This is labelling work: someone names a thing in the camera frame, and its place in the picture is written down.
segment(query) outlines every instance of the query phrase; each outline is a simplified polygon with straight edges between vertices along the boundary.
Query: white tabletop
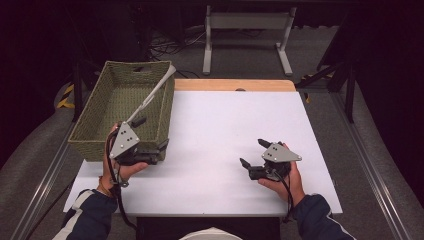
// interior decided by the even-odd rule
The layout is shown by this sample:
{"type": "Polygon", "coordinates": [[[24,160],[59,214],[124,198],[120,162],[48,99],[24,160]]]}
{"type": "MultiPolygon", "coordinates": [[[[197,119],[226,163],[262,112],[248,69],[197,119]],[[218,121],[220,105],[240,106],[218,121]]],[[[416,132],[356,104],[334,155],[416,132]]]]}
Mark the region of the white tabletop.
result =
{"type": "MultiPolygon", "coordinates": [[[[298,162],[307,194],[342,209],[297,92],[176,91],[165,161],[130,179],[123,202],[133,216],[283,216],[287,204],[252,181],[239,161],[261,166],[258,138],[285,142],[298,162]]],[[[66,201],[96,188],[100,162],[84,161],[66,201]]]]}

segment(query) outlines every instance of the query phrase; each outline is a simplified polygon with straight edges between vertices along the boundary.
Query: gray carpet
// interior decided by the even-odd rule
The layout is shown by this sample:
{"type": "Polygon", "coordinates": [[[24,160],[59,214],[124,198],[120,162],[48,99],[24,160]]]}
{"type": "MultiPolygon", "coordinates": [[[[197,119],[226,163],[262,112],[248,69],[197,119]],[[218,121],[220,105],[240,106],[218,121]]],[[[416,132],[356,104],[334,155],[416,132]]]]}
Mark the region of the gray carpet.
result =
{"type": "MultiPolygon", "coordinates": [[[[258,37],[249,37],[240,32],[214,33],[211,75],[201,77],[291,79],[297,82],[301,76],[315,73],[315,68],[336,30],[336,28],[305,28],[294,29],[291,32],[287,55],[294,75],[290,78],[284,76],[274,48],[275,39],[280,36],[278,32],[265,31],[258,37]]],[[[201,75],[203,51],[204,45],[197,43],[178,54],[163,55],[160,59],[172,60],[177,69],[201,75]]],[[[323,90],[315,90],[310,96],[311,103],[305,103],[305,109],[330,175],[336,184],[336,191],[344,211],[343,214],[336,215],[335,219],[358,239],[395,239],[361,167],[352,139],[343,124],[343,116],[336,111],[331,95],[323,90]]],[[[57,110],[22,142],[1,170],[2,239],[9,239],[12,236],[63,140],[72,114],[70,109],[57,110]]],[[[424,210],[394,165],[374,126],[359,88],[355,96],[354,120],[355,127],[382,175],[411,238],[424,239],[424,210]]],[[[81,165],[82,157],[72,148],[67,151],[65,157],[64,166],[43,204],[41,213],[46,211],[56,196],[69,184],[81,165]]],[[[64,217],[62,208],[66,198],[67,193],[54,205],[31,239],[51,239],[57,233],[64,217]]],[[[134,238],[133,230],[115,214],[108,239],[134,238]]],[[[295,222],[281,226],[281,239],[299,239],[295,222]]]]}

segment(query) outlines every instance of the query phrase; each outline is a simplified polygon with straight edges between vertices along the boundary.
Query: sleeve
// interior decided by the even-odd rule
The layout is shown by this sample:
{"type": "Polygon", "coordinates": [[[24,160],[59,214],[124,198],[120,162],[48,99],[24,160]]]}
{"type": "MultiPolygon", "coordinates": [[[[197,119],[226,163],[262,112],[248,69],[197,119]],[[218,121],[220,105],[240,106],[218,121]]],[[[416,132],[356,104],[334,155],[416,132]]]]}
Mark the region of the sleeve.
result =
{"type": "Polygon", "coordinates": [[[97,190],[82,191],[53,239],[106,239],[117,205],[116,199],[97,190]]]}
{"type": "Polygon", "coordinates": [[[294,209],[299,235],[309,239],[355,239],[332,218],[330,206],[321,195],[306,195],[294,209]]]}

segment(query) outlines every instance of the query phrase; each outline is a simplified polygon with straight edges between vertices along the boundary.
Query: hand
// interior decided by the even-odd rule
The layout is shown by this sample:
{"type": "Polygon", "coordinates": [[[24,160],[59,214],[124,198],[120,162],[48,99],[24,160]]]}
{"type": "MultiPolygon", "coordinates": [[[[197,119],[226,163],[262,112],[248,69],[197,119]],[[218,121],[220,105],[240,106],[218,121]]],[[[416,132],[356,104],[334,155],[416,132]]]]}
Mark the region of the hand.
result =
{"type": "MultiPolygon", "coordinates": [[[[302,178],[300,176],[300,172],[297,169],[297,164],[295,161],[292,161],[291,163],[291,171],[287,177],[284,178],[284,181],[289,185],[289,177],[290,177],[290,192],[293,196],[293,207],[296,207],[296,205],[305,197],[305,192],[303,191],[302,186],[302,178]]],[[[262,186],[265,186],[273,191],[275,191],[278,196],[284,200],[288,201],[288,192],[286,188],[284,187],[284,184],[282,182],[274,182],[269,179],[261,178],[258,180],[258,183],[262,186]]]]}
{"type": "MultiPolygon", "coordinates": [[[[117,124],[113,125],[113,127],[110,130],[110,133],[112,133],[117,127],[118,127],[117,124]]],[[[140,172],[141,170],[149,166],[145,162],[139,162],[132,166],[119,166],[119,164],[114,159],[111,159],[111,160],[112,160],[112,167],[114,169],[118,169],[119,167],[121,167],[119,173],[121,175],[121,178],[125,180],[128,180],[132,175],[134,175],[137,172],[140,172]]],[[[107,159],[106,151],[105,151],[103,155],[103,177],[101,180],[104,188],[111,189],[113,187],[113,184],[110,183],[111,178],[112,176],[110,175],[108,159],[107,159]]]]}

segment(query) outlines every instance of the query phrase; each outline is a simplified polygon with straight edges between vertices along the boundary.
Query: woven basket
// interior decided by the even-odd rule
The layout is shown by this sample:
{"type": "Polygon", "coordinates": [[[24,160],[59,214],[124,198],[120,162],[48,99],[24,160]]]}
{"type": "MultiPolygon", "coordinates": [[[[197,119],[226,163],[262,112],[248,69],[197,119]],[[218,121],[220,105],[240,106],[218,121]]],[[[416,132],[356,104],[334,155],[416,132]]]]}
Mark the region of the woven basket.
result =
{"type": "MultiPolygon", "coordinates": [[[[171,62],[108,61],[68,142],[87,160],[102,161],[106,137],[114,123],[126,121],[167,72],[171,62]]],[[[143,149],[155,149],[168,138],[174,96],[174,76],[158,90],[135,119],[147,117],[134,129],[143,149]]],[[[158,160],[165,159],[163,152],[158,160]]]]}

